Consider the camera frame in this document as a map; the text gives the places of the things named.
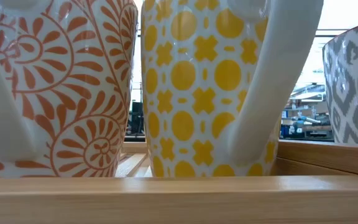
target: orange floral pattern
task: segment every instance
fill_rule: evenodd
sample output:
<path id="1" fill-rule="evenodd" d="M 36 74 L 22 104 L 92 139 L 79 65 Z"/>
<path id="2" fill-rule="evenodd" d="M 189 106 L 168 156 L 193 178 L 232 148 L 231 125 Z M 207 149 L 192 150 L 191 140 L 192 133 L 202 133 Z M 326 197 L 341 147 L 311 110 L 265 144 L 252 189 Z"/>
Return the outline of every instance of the orange floral pattern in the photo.
<path id="1" fill-rule="evenodd" d="M 111 177 L 131 97 L 135 4 L 41 4 L 23 15 L 0 6 L 0 64 L 42 152 L 33 161 L 0 161 L 0 177 Z"/>

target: mug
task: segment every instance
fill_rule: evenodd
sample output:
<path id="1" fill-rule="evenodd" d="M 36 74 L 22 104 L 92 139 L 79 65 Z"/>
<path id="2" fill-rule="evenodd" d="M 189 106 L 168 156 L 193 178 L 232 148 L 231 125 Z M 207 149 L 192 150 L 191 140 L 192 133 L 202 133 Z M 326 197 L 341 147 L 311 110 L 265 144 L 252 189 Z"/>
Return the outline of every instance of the mug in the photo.
<path id="1" fill-rule="evenodd" d="M 132 0 L 0 0 L 0 177 L 112 177 L 130 103 Z"/>
<path id="2" fill-rule="evenodd" d="M 335 142 L 358 144 L 358 27 L 330 40 L 323 61 Z"/>
<path id="3" fill-rule="evenodd" d="M 323 1 L 149 0 L 147 147 L 156 177 L 269 175 Z"/>

